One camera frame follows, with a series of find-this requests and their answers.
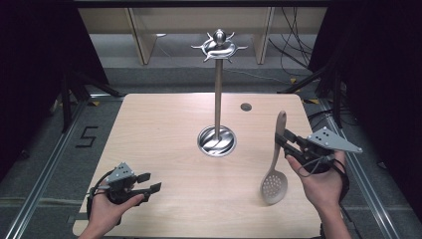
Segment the spoon handle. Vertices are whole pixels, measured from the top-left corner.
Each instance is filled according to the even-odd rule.
[[[280,111],[279,115],[277,116],[277,122],[276,122],[276,133],[277,134],[283,135],[283,133],[285,132],[286,120],[287,120],[286,112]],[[278,143],[275,142],[273,162],[271,163],[272,169],[276,168],[277,160],[279,159],[280,148],[281,148],[281,146]]]

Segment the round metal base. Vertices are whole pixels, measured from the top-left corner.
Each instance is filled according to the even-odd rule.
[[[236,146],[236,136],[227,127],[220,126],[220,136],[215,138],[215,126],[207,126],[198,135],[198,147],[208,156],[225,156]]]

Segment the slotted spoon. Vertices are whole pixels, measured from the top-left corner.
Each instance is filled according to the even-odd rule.
[[[286,113],[281,111],[277,116],[276,133],[283,135],[286,127]],[[274,156],[270,166],[270,170],[261,182],[261,195],[264,201],[270,205],[281,201],[288,190],[288,179],[280,172],[276,171],[277,160],[279,159],[281,146],[275,142]]]

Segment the human arm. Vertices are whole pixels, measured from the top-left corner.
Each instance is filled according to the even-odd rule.
[[[131,197],[123,204],[116,205],[111,203],[104,193],[103,190],[99,190],[94,197],[90,222],[79,237],[80,239],[102,238],[117,224],[125,211],[143,199],[143,194],[139,194]]]
[[[334,153],[335,159],[345,164],[343,151]],[[327,239],[351,238],[341,217],[338,204],[341,194],[342,182],[340,175],[334,169],[327,172],[303,176],[306,174],[302,165],[292,156],[287,155],[292,170],[299,176],[304,185],[305,195],[310,203],[316,208],[321,219],[323,231]]]

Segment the metal pole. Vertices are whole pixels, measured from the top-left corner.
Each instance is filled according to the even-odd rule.
[[[223,59],[215,60],[215,134],[214,139],[220,140],[221,92],[223,80]]]

